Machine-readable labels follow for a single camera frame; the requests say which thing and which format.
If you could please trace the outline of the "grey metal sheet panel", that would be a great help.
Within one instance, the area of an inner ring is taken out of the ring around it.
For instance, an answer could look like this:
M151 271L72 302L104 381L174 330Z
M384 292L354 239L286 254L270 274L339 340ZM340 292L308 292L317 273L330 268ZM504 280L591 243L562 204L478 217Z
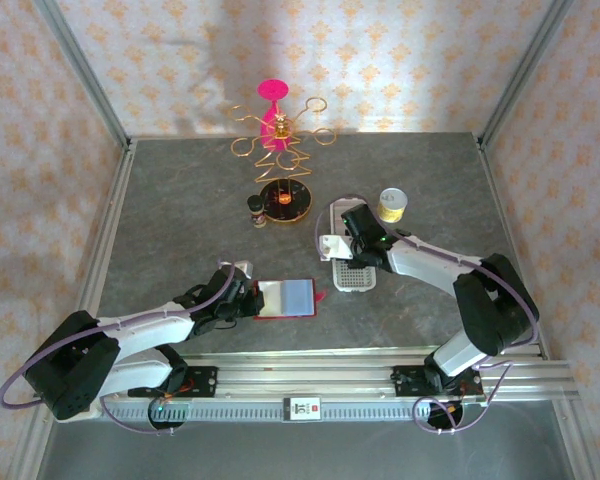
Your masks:
M53 428L37 480L577 480L552 405L495 403L471 429L411 422L200 423L169 436Z

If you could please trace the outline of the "aluminium frame post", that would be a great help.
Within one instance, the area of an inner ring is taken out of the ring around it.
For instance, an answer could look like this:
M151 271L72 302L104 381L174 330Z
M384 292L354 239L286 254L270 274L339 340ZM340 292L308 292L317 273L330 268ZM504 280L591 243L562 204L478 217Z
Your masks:
M480 151L486 151L495 141L573 2L574 0L551 0L546 14L514 69L483 131L476 137Z
M46 24L58 42L60 49L77 75L87 95L93 102L114 140L128 150L131 139L115 113L101 82L92 69L86 54L67 22L57 0L33 0Z

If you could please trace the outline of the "white label tag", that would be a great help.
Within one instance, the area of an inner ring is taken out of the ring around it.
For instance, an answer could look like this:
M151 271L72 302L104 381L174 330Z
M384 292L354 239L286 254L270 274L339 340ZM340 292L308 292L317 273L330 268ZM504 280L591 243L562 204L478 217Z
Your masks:
M285 397L283 399L283 419L285 422L316 422L322 419L319 397Z

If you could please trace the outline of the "yellow tin can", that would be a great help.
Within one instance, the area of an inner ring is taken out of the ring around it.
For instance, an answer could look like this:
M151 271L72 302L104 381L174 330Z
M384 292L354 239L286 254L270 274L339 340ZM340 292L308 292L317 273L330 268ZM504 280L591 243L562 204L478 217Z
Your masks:
M408 205L408 197L399 188L387 188L379 196L378 216L385 223L399 222Z

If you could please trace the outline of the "small dark bottle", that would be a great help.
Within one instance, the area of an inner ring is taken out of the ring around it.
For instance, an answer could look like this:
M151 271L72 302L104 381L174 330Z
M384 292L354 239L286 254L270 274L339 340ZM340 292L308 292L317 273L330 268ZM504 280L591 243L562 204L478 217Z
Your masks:
M262 228L266 225L264 214L264 200L260 195L251 195L247 199L247 206L251 215L251 221L256 228Z

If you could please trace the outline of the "red card holder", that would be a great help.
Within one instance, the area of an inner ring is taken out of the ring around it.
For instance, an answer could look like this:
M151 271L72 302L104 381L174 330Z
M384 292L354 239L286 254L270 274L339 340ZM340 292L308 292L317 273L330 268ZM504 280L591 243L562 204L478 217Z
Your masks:
M317 315L317 304L324 298L317 293L314 279L257 281L263 307L256 319L304 318Z

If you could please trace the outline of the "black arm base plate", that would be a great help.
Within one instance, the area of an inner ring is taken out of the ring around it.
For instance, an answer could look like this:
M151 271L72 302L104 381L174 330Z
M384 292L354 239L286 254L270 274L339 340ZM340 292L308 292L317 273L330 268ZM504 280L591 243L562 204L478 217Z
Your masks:
M467 368L454 377L427 365L394 366L391 376L397 397L483 396L479 373Z
M217 387L218 368L191 366L171 373L158 387L140 387L127 391L131 398L212 398Z

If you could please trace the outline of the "aluminium table side rail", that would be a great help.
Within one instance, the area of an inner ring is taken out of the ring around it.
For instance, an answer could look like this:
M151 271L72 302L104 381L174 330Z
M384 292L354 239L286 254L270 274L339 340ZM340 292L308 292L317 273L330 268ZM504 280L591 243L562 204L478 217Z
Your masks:
M524 275L524 269L521 266L519 252L518 252L518 249L517 249L517 246L516 246L516 243L514 240L514 236L513 236L512 224L511 224L511 221L509 220L509 217L506 212L506 205L504 202L504 197L502 195L501 188L499 187L499 184L498 184L498 181L497 181L497 178L495 175L495 170L490 164L487 148L484 145L482 138L476 137L475 140L476 140L476 147L478 149L480 161L484 168L485 175L487 177L492 195L494 197L494 202L495 202L496 208L498 210L500 221L501 221L501 223L503 225L503 229L505 231L507 243L509 245L511 253L513 254L512 263L513 263L514 267L516 268L517 272L519 273L523 282L526 282L525 275ZM536 322L536 324L534 325L534 328L535 328L535 330L534 330L535 337L534 337L534 341L532 342L532 344L538 347L538 349L540 351L540 356L543 360L550 360L551 354L549 353L546 346L544 345L544 337L543 337L543 332L541 329L541 324L539 322Z
M119 159L75 307L76 310L87 311L91 316L96 316L101 302L137 144L138 140L132 138Z

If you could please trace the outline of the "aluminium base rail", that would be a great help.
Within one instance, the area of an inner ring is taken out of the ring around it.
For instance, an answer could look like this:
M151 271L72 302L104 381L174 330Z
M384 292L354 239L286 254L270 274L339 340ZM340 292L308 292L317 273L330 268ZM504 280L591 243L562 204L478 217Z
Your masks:
M395 397L395 366L420 365L423 348L360 348L273 352L206 353L184 357L194 366L218 369L220 401L272 401L309 394L325 401L380 401ZM546 360L539 347L509 350L489 361L508 363L497 401L576 399L576 381L566 361Z

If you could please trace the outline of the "pink wine glass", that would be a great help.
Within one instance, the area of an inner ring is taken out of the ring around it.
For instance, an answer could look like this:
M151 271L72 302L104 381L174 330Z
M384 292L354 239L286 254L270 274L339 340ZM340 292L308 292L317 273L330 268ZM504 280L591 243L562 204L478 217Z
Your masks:
M290 127L279 101L287 96L289 87L282 80L267 79L258 86L257 91L263 99L270 102L260 121L261 144L269 151L282 152L289 143Z

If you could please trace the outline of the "white perforated plastic tray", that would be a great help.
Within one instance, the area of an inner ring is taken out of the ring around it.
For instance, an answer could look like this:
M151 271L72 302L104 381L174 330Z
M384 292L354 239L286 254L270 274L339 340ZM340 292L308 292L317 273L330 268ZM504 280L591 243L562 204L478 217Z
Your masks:
M352 234L345 225L341 215L351 208L362 204L362 201L354 198L343 198L330 205L330 232L339 235L351 244ZM344 259L331 260L333 283L337 290L345 293L366 292L376 286L376 269L364 267L352 269Z

